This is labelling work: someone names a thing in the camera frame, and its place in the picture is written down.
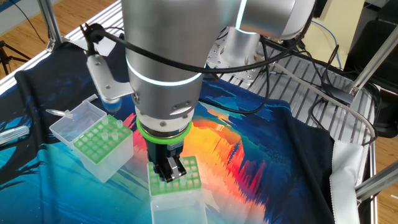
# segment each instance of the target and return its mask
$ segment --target wooden floor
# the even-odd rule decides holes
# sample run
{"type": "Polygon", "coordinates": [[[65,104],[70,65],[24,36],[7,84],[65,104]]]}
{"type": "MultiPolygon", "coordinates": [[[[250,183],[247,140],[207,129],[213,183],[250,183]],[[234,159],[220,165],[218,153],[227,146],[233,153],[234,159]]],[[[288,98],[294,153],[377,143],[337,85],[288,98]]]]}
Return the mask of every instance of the wooden floor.
{"type": "MultiPolygon", "coordinates": [[[[74,28],[78,27],[79,24],[84,23],[113,2],[114,0],[59,1],[53,6],[53,8],[55,15],[57,16],[62,35],[69,33],[74,28]]],[[[30,20],[40,36],[47,41],[47,30],[41,14],[34,16],[30,20]]],[[[24,22],[4,35],[1,35],[0,40],[4,40],[10,46],[20,50],[30,57],[34,57],[46,47],[46,45],[41,43],[37,38],[28,22],[24,22]]],[[[6,53],[8,55],[17,56],[8,49],[6,49],[6,53]]],[[[20,62],[11,62],[12,69],[16,69],[21,65],[22,63],[20,62]]],[[[0,78],[3,78],[4,76],[4,70],[0,68],[0,78]]],[[[380,138],[376,142],[376,149],[378,172],[398,160],[398,138],[380,138]]],[[[389,187],[385,191],[381,192],[377,197],[380,224],[398,223],[398,199],[391,197],[391,195],[398,196],[398,184],[389,187]]]]}

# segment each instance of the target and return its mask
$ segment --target green ring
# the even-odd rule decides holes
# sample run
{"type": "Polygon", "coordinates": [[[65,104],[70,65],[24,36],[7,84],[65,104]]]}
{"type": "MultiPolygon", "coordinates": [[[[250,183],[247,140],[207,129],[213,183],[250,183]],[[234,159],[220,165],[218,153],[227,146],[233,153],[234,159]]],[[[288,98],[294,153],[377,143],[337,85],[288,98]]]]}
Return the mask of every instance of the green ring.
{"type": "Polygon", "coordinates": [[[138,118],[136,119],[136,121],[137,121],[137,129],[142,134],[142,137],[144,137],[146,140],[153,142],[155,144],[163,144],[163,145],[173,145],[173,144],[184,141],[184,138],[187,136],[187,134],[189,133],[189,131],[191,130],[191,127],[192,127],[192,121],[190,121],[188,124],[188,127],[182,134],[180,134],[179,136],[174,137],[174,138],[164,139],[164,138],[158,138],[151,134],[148,134],[142,128],[141,122],[139,121],[138,118]]]}

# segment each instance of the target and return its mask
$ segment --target white wall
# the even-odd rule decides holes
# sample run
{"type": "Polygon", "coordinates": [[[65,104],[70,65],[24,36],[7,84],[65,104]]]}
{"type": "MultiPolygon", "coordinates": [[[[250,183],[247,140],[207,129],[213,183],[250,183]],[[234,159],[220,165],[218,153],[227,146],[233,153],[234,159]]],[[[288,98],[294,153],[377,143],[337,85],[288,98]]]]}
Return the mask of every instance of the white wall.
{"type": "MultiPolygon", "coordinates": [[[[29,18],[40,12],[40,7],[37,0],[21,0],[16,4],[29,18]]],[[[24,15],[15,6],[11,6],[3,12],[0,12],[0,35],[12,29],[21,22],[24,22],[25,20],[26,18],[24,15]]]]}

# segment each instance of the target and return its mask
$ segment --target white cable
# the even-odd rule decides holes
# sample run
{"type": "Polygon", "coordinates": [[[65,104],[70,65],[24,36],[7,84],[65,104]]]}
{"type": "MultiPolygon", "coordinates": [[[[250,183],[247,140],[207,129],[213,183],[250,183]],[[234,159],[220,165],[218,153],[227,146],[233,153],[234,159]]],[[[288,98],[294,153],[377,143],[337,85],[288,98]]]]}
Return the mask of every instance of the white cable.
{"type": "Polygon", "coordinates": [[[296,82],[298,82],[301,85],[304,85],[305,87],[307,87],[310,90],[314,91],[316,94],[322,96],[324,99],[328,100],[330,103],[333,103],[336,106],[339,106],[339,107],[345,109],[346,111],[350,112],[352,115],[354,115],[356,118],[361,120],[366,125],[366,127],[369,129],[369,131],[371,133],[371,139],[376,137],[376,133],[375,133],[375,130],[373,129],[372,124],[364,116],[362,116],[360,113],[356,112],[355,110],[349,108],[348,106],[346,106],[346,105],[344,105],[342,103],[339,103],[337,100],[335,100],[332,97],[324,94],[323,92],[321,92],[320,90],[318,90],[314,86],[311,86],[311,84],[301,80],[299,77],[295,76],[293,73],[291,73],[286,68],[284,68],[283,66],[279,65],[278,63],[273,63],[271,66],[275,66],[276,68],[279,68],[280,70],[282,70],[284,73],[286,73],[288,76],[290,76],[296,82]]]}

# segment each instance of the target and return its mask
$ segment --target colorful printed cloth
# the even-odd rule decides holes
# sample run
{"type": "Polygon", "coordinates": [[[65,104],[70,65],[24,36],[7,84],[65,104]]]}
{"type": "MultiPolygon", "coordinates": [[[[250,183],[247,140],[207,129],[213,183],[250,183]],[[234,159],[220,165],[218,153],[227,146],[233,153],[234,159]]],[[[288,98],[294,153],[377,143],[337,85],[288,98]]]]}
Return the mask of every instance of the colorful printed cloth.
{"type": "MultiPolygon", "coordinates": [[[[117,45],[106,58],[121,82],[128,81],[124,54],[117,45]]],[[[45,112],[72,110],[96,93],[83,51],[64,45],[16,80],[0,95],[0,131],[26,125],[30,134],[0,146],[0,223],[152,223],[146,144],[131,97],[112,115],[133,130],[134,156],[103,184],[52,135],[59,117],[45,112]]],[[[239,110],[263,101],[223,81],[204,82],[201,97],[239,110]]],[[[334,223],[332,150],[326,131],[269,100],[247,116],[199,103],[182,156],[197,157],[208,223],[334,223]]]]}

